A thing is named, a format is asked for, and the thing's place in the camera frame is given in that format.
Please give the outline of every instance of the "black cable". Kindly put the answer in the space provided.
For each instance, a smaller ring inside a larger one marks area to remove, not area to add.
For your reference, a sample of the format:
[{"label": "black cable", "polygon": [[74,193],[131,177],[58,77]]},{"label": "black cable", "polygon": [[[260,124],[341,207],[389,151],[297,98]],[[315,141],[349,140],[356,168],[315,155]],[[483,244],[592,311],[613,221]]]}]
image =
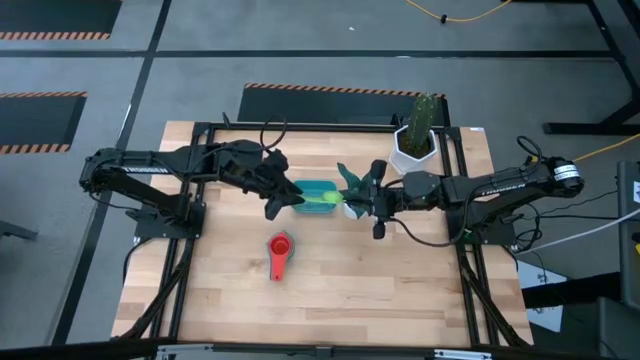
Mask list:
[{"label": "black cable", "polygon": [[[529,230],[525,230],[521,233],[519,233],[518,235],[516,235],[516,242],[518,243],[518,245],[520,244],[520,241],[528,241],[528,244],[523,245],[522,249],[520,249],[520,251],[525,251],[525,250],[529,250],[531,249],[531,247],[533,246],[533,243],[535,243],[536,241],[540,240],[542,238],[542,230],[540,230],[540,212],[538,211],[538,209],[531,205],[531,204],[525,204],[527,206],[529,206],[530,208],[533,209],[533,211],[536,213],[535,216],[535,227],[533,229],[529,229]],[[524,239],[522,238],[524,235],[527,234],[531,234],[531,238],[529,239]]]},{"label": "black cable", "polygon": [[[533,147],[536,149],[536,152],[533,152],[531,149],[529,149],[528,146],[526,146],[522,140],[525,140],[526,142],[528,142],[529,144],[533,145]],[[533,165],[533,169],[531,169],[531,171],[529,171],[529,174],[535,172],[536,170],[538,170],[538,167],[540,167],[540,162],[544,159],[546,159],[546,157],[544,157],[542,155],[542,149],[540,149],[540,146],[538,146],[538,144],[535,143],[535,141],[531,140],[530,138],[524,136],[524,135],[520,135],[516,138],[516,142],[518,143],[518,145],[520,145],[520,147],[526,151],[529,155],[535,156],[537,157],[535,164]]]},{"label": "black cable", "polygon": [[[283,123],[282,132],[280,133],[280,136],[278,136],[278,138],[274,142],[272,142],[269,145],[264,145],[264,132],[267,129],[267,125],[273,119],[278,118],[278,117],[282,119],[282,123]],[[279,115],[279,114],[272,115],[269,119],[267,119],[267,121],[265,121],[262,124],[262,128],[260,129],[260,140],[259,140],[260,141],[260,146],[255,148],[255,149],[250,149],[250,150],[238,150],[238,149],[236,149],[236,151],[241,152],[241,153],[252,153],[252,152],[263,152],[263,151],[269,152],[270,149],[273,149],[274,147],[276,147],[282,141],[282,139],[284,138],[284,135],[287,133],[287,124],[288,124],[287,118],[285,118],[284,116]],[[193,172],[209,156],[217,153],[218,151],[227,150],[229,148],[230,147],[228,147],[228,146],[220,146],[220,147],[218,147],[216,149],[213,149],[213,150],[211,150],[209,152],[206,152],[204,155],[202,155],[200,160],[198,160],[198,162],[196,162],[196,164],[191,167],[189,172]],[[198,179],[198,176],[191,176],[191,177],[189,177],[189,179]]]},{"label": "black cable", "polygon": [[387,183],[387,185],[384,186],[384,188],[388,189],[388,188],[391,187],[391,185],[395,185],[395,184],[398,184],[398,183],[401,183],[401,182],[402,182],[402,179],[396,179],[396,180],[393,180],[393,181],[389,181]]},{"label": "black cable", "polygon": [[540,257],[540,255],[535,252],[532,251],[531,252],[533,255],[535,255],[538,258],[538,261],[540,262],[540,267],[542,268],[542,276],[544,276],[543,280],[544,280],[544,284],[545,285],[549,285],[547,284],[547,268],[544,266],[544,263],[542,262],[542,258]]},{"label": "black cable", "polygon": [[459,238],[458,238],[458,239],[453,239],[453,240],[451,240],[451,241],[449,241],[449,242],[442,243],[442,244],[434,244],[434,243],[430,243],[430,242],[427,242],[427,241],[424,241],[424,240],[420,240],[420,239],[418,239],[418,238],[417,238],[415,235],[413,235],[413,233],[409,230],[409,228],[407,227],[407,225],[406,225],[404,222],[402,222],[401,220],[398,220],[398,219],[396,219],[396,218],[390,218],[388,221],[393,221],[393,222],[396,222],[396,223],[400,224],[400,226],[402,226],[402,228],[404,229],[404,231],[406,231],[406,232],[407,232],[407,235],[409,235],[409,237],[410,237],[411,239],[413,239],[414,241],[416,241],[416,242],[418,242],[418,243],[420,243],[420,244],[422,244],[422,245],[431,246],[431,247],[447,247],[447,246],[449,246],[449,245],[453,245],[453,244],[455,244],[456,242],[458,242],[458,240],[460,240]]},{"label": "black cable", "polygon": [[[280,136],[278,136],[278,138],[272,142],[271,144],[269,144],[268,146],[264,145],[264,131],[267,129],[267,125],[269,125],[269,123],[275,119],[275,118],[281,118],[282,119],[282,132],[280,133]],[[284,135],[287,133],[287,118],[285,118],[284,116],[280,115],[280,114],[274,114],[271,115],[271,117],[264,122],[264,124],[262,124],[262,129],[260,129],[260,146],[262,146],[262,151],[269,151],[271,149],[273,149],[274,147],[276,147],[280,141],[282,141],[282,139],[284,138]]]},{"label": "black cable", "polygon": [[129,206],[114,205],[114,204],[108,203],[106,201],[102,201],[102,200],[98,199],[97,197],[95,197],[92,193],[89,193],[89,197],[92,198],[94,201],[99,202],[100,204],[107,205],[107,206],[112,207],[114,209],[133,210],[133,211],[140,210],[140,209],[132,208],[132,207],[129,207]]},{"label": "black cable", "polygon": [[[566,209],[569,209],[569,208],[574,207],[574,206],[584,205],[584,204],[586,204],[586,203],[588,203],[588,202],[599,200],[599,199],[601,199],[601,198],[603,198],[603,197],[605,197],[605,196],[608,196],[608,195],[611,195],[611,194],[615,194],[615,193],[617,193],[617,192],[618,192],[618,190],[609,191],[609,192],[606,192],[606,193],[604,193],[604,194],[598,195],[598,196],[596,196],[596,197],[594,197],[594,198],[586,199],[586,200],[581,201],[581,202],[579,202],[579,203],[569,204],[569,205],[567,205],[567,206],[561,206],[561,207],[557,207],[557,208],[555,208],[555,209],[551,209],[551,210],[543,211],[543,212],[541,212],[539,215],[546,215],[546,214],[549,214],[549,213],[552,213],[552,212],[556,212],[556,211],[558,211],[558,210],[566,210]],[[524,220],[533,220],[533,219],[534,219],[534,218],[524,218]]]},{"label": "black cable", "polygon": [[131,259],[131,255],[136,251],[137,248],[139,248],[140,246],[146,244],[149,240],[150,239],[140,239],[140,242],[135,244],[127,252],[127,255],[124,258],[124,265],[122,266],[122,283],[123,284],[124,284],[124,281],[127,279],[127,270],[129,269],[129,260]]},{"label": "black cable", "polygon": [[431,246],[431,247],[447,247],[449,245],[453,245],[455,243],[457,243],[458,241],[460,241],[460,239],[462,239],[462,236],[464,235],[464,231],[467,228],[467,214],[468,214],[468,209],[469,209],[469,204],[471,203],[471,199],[473,198],[473,193],[478,190],[479,188],[485,186],[487,184],[481,184],[476,186],[473,190],[471,190],[469,192],[469,195],[467,195],[467,198],[464,200],[464,207],[463,207],[463,215],[462,215],[462,226],[460,226],[460,230],[458,230],[458,233],[456,234],[456,236],[453,237],[453,239],[451,239],[449,242],[447,243],[442,243],[442,244],[434,244],[434,243],[430,243],[421,239],[418,239],[415,235],[413,235],[413,233],[409,230],[409,228],[407,227],[407,225],[405,225],[405,223],[403,223],[401,220],[398,220],[396,218],[390,218],[389,221],[393,221],[393,222],[397,222],[398,224],[400,224],[400,226],[402,226],[404,228],[404,231],[407,232],[407,235],[409,235],[409,237],[411,239],[413,239],[414,241],[422,244],[422,245],[426,245],[426,246]]}]

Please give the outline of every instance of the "white cable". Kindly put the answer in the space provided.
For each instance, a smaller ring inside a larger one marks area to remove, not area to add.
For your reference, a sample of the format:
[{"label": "white cable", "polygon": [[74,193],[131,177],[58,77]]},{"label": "white cable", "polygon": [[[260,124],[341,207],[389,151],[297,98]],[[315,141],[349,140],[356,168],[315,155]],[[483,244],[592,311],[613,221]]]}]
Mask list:
[{"label": "white cable", "polygon": [[615,221],[612,221],[612,222],[610,222],[610,223],[608,223],[608,224],[602,225],[602,226],[600,226],[599,228],[595,228],[595,229],[592,229],[592,230],[589,230],[589,231],[586,231],[586,232],[583,232],[583,233],[580,233],[580,234],[571,235],[571,236],[566,237],[566,238],[564,238],[564,239],[560,239],[560,240],[552,241],[552,242],[550,242],[550,243],[546,243],[546,244],[544,244],[544,245],[540,245],[540,246],[538,246],[538,247],[536,247],[536,248],[533,248],[533,249],[530,249],[530,250],[525,250],[525,251],[522,251],[522,252],[516,253],[515,255],[527,254],[527,253],[530,253],[530,252],[532,252],[532,251],[538,251],[538,250],[540,250],[540,249],[544,249],[544,248],[549,247],[549,246],[552,246],[552,245],[558,245],[558,244],[561,244],[561,243],[566,242],[566,241],[569,241],[569,240],[577,239],[577,238],[579,238],[579,237],[583,237],[583,236],[586,236],[586,235],[591,235],[591,234],[596,233],[596,232],[598,232],[598,231],[600,231],[600,230],[604,230],[604,229],[606,229],[606,228],[608,228],[608,227],[611,227],[611,226],[613,226],[613,225],[619,224],[619,223],[621,223],[621,222],[623,222],[623,221],[625,221],[625,220],[627,220],[627,219],[629,219],[629,218],[632,218],[632,217],[636,216],[637,214],[640,214],[640,209],[637,209],[636,211],[634,211],[634,212],[632,212],[632,213],[630,213],[630,214],[627,214],[627,215],[625,215],[625,216],[621,217],[621,218],[620,218],[620,219],[618,219],[618,220],[615,220]]}]

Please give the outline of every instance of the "potted cactus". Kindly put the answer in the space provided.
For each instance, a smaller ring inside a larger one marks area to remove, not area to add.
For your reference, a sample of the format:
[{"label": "potted cactus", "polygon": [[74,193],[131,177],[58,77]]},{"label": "potted cactus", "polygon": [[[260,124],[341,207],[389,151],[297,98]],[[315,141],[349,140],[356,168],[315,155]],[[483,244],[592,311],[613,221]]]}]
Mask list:
[{"label": "potted cactus", "polygon": [[394,133],[389,163],[404,175],[424,169],[424,163],[438,152],[431,126],[438,115],[440,99],[435,94],[420,94],[413,105],[409,125]]}]

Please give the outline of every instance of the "cactus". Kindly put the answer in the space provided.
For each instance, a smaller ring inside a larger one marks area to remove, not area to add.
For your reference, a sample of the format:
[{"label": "cactus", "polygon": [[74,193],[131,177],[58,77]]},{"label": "cactus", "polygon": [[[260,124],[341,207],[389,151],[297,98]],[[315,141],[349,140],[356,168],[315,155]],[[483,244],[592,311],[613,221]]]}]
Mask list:
[{"label": "cactus", "polygon": [[439,99],[435,94],[420,94],[413,104],[407,145],[412,153],[417,153],[429,141],[429,130],[438,114]]}]

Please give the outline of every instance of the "green plant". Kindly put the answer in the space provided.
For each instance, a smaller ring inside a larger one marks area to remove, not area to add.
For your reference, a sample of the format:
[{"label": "green plant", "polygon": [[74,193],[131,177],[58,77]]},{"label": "green plant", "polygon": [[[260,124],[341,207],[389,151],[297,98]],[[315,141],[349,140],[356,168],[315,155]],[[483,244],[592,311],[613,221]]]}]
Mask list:
[{"label": "green plant", "polygon": [[413,104],[407,128],[407,146],[414,154],[429,141],[429,130],[438,115],[439,100],[435,94],[420,94]]},{"label": "green plant", "polygon": [[[347,167],[344,166],[344,164],[342,163],[338,163],[338,171],[340,172],[340,175],[342,175],[344,180],[347,182],[347,189],[340,190],[340,194],[342,194],[343,199],[345,201],[360,200],[360,199],[366,200],[367,192],[369,191],[369,186],[371,186],[371,184],[373,183],[373,179],[371,179],[371,175],[367,173],[361,180],[357,175],[347,170]],[[364,213],[366,212],[365,209],[359,206],[355,206],[355,205],[348,205],[348,206],[356,213],[356,216],[358,217],[358,219],[360,219],[360,217],[364,215]]]}]

